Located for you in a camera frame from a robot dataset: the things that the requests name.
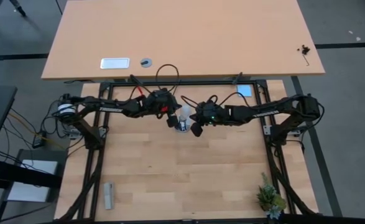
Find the potted plant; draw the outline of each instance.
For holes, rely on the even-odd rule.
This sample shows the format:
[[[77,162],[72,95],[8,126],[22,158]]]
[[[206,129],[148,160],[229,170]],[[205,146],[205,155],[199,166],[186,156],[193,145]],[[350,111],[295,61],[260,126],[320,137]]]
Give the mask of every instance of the potted plant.
[[[286,208],[286,201],[276,193],[276,189],[268,181],[265,173],[262,173],[264,185],[259,186],[257,194],[258,203],[270,219],[279,219],[280,213]]]

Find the black robotic arm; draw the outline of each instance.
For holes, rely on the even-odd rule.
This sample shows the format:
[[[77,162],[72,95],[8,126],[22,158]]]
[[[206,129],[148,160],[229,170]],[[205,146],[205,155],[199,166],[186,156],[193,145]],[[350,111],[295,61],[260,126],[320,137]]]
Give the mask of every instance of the black robotic arm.
[[[104,100],[93,96],[77,97],[64,94],[58,105],[55,116],[60,122],[74,126],[85,138],[87,149],[99,149],[103,147],[103,140],[97,127],[90,126],[83,118],[94,111],[121,113],[129,118],[139,118],[147,115],[156,115],[158,119],[167,115],[168,126],[174,127],[178,123],[175,116],[181,105],[166,88],[155,90],[148,97],[141,95],[126,101]]]
[[[258,106],[231,106],[224,108],[217,105],[211,98],[195,107],[196,113],[190,118],[193,123],[191,130],[195,136],[200,136],[204,125],[240,126],[254,118],[273,114],[286,113],[290,116],[281,124],[272,126],[270,137],[275,144],[285,144],[287,134],[306,121],[314,121],[320,117],[319,103],[311,95],[295,95]]]

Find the red component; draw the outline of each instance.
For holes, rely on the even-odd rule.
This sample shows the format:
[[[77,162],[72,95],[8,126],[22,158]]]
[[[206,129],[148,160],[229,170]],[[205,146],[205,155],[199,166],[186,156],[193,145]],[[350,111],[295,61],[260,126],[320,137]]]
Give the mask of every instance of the red component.
[[[140,88],[139,86],[138,86],[137,88],[138,88],[138,91],[139,91],[139,93],[141,94],[141,96],[143,96],[143,95],[144,95],[144,93],[142,92],[141,88]]]
[[[167,112],[169,110],[168,106],[163,107],[160,111],[161,112]]]

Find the light wood desk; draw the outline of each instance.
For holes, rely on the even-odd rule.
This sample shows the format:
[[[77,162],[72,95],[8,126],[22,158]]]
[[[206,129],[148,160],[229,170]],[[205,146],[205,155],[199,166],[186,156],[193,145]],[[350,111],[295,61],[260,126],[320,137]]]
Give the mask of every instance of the light wood desk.
[[[271,100],[286,96],[282,81],[270,80],[268,87]],[[99,84],[85,84],[82,96],[97,96],[98,88]],[[117,87],[113,97],[126,99],[131,90]],[[232,85],[179,86],[175,96],[179,102],[183,102],[181,95],[200,102],[213,94],[222,100],[235,91]],[[254,97],[247,101],[256,104]],[[244,102],[234,95],[226,104]],[[280,114],[276,120],[286,117]],[[93,118],[91,113],[86,120],[92,122]],[[101,184],[97,221],[265,217],[256,198],[261,172],[269,175],[259,119],[239,127],[205,127],[200,138],[191,132],[177,133],[167,127],[165,118],[155,116],[132,119],[111,114],[109,127],[101,183],[115,183],[115,205],[113,210],[104,209]],[[299,143],[288,142],[283,152],[292,187],[317,211]],[[83,148],[67,160],[55,218],[61,217],[80,193],[87,154]],[[91,195],[87,201],[88,215]]]
[[[102,58],[130,65],[102,70]],[[166,63],[187,77],[325,72],[297,0],[86,0],[67,2],[42,78],[153,77]]]

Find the small black object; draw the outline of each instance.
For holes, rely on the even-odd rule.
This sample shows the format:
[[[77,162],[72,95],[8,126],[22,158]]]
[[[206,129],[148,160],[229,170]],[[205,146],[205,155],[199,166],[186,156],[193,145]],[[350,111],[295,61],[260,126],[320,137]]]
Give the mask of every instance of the small black object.
[[[232,85],[237,85],[238,84],[238,81],[239,79],[243,76],[243,72],[239,73],[239,75],[237,75],[233,81],[232,81]]]
[[[170,116],[170,118],[167,119],[167,125],[169,126],[169,128],[177,126],[178,125],[177,116]]]
[[[310,51],[311,49],[309,47],[306,47],[305,45],[302,45],[302,51],[301,53],[304,55],[307,55],[307,53]]]
[[[47,137],[47,132],[45,132],[45,131],[39,131],[37,134],[39,136],[44,137],[44,138]],[[44,145],[45,145],[44,139],[42,139],[42,138],[35,135],[34,138],[33,138],[33,142],[32,142],[32,148],[36,149],[36,148],[44,146]]]
[[[17,7],[16,10],[18,10],[18,12],[23,16],[23,17],[26,17],[26,12],[23,11],[22,7]]]
[[[130,75],[130,80],[136,83],[138,86],[143,86],[144,84],[135,75]]]
[[[141,60],[140,64],[144,68],[149,68],[150,66],[152,66],[152,59],[144,58]]]
[[[193,123],[190,130],[196,137],[200,137],[203,132],[203,128],[201,128],[201,125],[198,123]]]

